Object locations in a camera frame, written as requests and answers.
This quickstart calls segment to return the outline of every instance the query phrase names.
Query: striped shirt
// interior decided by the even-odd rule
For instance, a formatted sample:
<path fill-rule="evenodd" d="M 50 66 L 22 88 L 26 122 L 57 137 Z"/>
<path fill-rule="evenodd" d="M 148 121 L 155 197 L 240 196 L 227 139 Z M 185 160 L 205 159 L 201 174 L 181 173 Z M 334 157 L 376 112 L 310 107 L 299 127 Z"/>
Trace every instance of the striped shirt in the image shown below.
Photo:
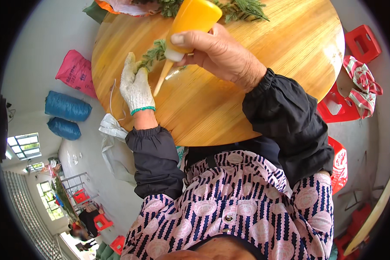
<path fill-rule="evenodd" d="M 144 199 L 126 236 L 122 260 L 154 260 L 209 237 L 237 236 L 264 259 L 328 259 L 333 238 L 331 180 L 314 174 L 283 193 L 282 169 L 249 151 L 214 156 L 192 165 L 176 200 L 164 194 Z"/>

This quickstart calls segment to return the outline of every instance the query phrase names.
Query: pink woven sack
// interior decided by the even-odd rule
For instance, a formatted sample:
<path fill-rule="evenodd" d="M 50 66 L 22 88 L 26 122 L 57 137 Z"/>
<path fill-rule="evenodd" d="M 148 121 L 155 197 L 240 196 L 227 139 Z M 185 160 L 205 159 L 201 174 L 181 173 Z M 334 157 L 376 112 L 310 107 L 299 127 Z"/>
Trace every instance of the pink woven sack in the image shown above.
<path fill-rule="evenodd" d="M 92 81 L 91 62 L 74 49 L 67 52 L 55 79 L 62 80 L 88 96 L 98 98 Z"/>

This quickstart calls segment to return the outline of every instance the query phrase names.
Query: black arm sleeve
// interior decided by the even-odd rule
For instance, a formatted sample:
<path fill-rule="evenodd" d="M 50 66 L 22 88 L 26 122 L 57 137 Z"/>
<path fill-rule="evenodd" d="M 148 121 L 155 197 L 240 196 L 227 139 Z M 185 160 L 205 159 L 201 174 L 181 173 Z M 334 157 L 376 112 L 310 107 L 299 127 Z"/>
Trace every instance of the black arm sleeve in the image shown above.
<path fill-rule="evenodd" d="M 291 188 L 320 170 L 332 174 L 334 152 L 328 145 L 328 126 L 315 113 L 317 103 L 296 81 L 269 68 L 243 101 L 253 130 L 280 147 L 279 162 Z"/>
<path fill-rule="evenodd" d="M 133 128 L 125 138 L 134 152 L 137 187 L 134 192 L 141 198 L 166 194 L 172 199 L 182 195 L 183 172 L 177 168 L 179 157 L 175 143 L 166 128 Z"/>

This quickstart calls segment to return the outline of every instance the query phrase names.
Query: red stool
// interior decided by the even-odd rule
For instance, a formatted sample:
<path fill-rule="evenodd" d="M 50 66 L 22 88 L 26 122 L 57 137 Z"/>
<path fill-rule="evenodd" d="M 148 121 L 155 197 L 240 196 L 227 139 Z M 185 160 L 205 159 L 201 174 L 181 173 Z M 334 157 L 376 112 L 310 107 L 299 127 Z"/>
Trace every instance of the red stool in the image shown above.
<path fill-rule="evenodd" d="M 334 195 L 345 186 L 348 180 L 347 150 L 340 142 L 329 136 L 328 144 L 335 152 L 331 176 L 332 194 Z"/>
<path fill-rule="evenodd" d="M 124 247 L 124 236 L 118 236 L 110 245 L 111 249 L 114 250 L 117 254 L 121 255 L 122 248 Z"/>
<path fill-rule="evenodd" d="M 369 63 L 381 53 L 377 39 L 368 25 L 365 24 L 346 33 L 345 43 L 350 48 L 352 55 L 362 63 Z M 361 53 L 357 43 L 360 45 L 363 53 Z"/>
<path fill-rule="evenodd" d="M 354 224 L 355 226 L 358 227 L 358 229 L 360 229 L 363 226 L 364 222 L 369 217 L 370 213 L 371 213 L 371 206 L 368 203 L 364 203 L 358 209 L 354 210 L 353 213 L 351 214 L 352 215 L 351 224 Z"/>
<path fill-rule="evenodd" d="M 104 214 L 99 214 L 94 218 L 94 224 L 98 231 L 104 230 L 110 226 L 112 226 L 114 223 L 112 221 L 108 221 Z"/>
<path fill-rule="evenodd" d="M 332 101 L 342 106 L 336 115 L 333 115 L 327 106 L 327 104 Z M 336 82 L 323 100 L 319 102 L 317 109 L 326 123 L 346 122 L 361 118 L 355 104 L 353 102 L 348 103 L 344 97 L 339 94 Z"/>
<path fill-rule="evenodd" d="M 333 242 L 335 243 L 336 247 L 338 248 L 338 258 L 337 260 L 349 260 L 349 256 L 345 257 L 344 252 L 345 249 L 347 249 L 347 246 L 349 242 L 351 241 L 352 237 L 345 233 L 345 235 L 339 236 L 337 238 L 334 238 Z"/>
<path fill-rule="evenodd" d="M 88 200 L 90 197 L 88 195 L 85 195 L 85 191 L 83 189 L 78 190 L 73 194 L 73 199 L 77 204 L 83 202 L 84 200 Z"/>

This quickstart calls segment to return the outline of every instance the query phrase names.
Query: yellow squeeze bottle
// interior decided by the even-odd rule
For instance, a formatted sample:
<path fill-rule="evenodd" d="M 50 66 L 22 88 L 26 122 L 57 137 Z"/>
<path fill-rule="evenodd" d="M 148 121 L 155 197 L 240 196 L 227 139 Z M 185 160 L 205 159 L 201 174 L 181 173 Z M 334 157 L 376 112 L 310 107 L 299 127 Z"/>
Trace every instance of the yellow squeeze bottle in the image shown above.
<path fill-rule="evenodd" d="M 185 53 L 192 53 L 193 49 L 185 49 L 173 45 L 170 42 L 172 34 L 184 31 L 198 30 L 208 32 L 213 25 L 221 18 L 222 11 L 215 4 L 208 0 L 184 0 L 177 12 L 171 29 L 166 36 L 166 63 L 160 74 L 153 96 L 157 96 L 169 70 L 174 62 L 180 62 Z"/>

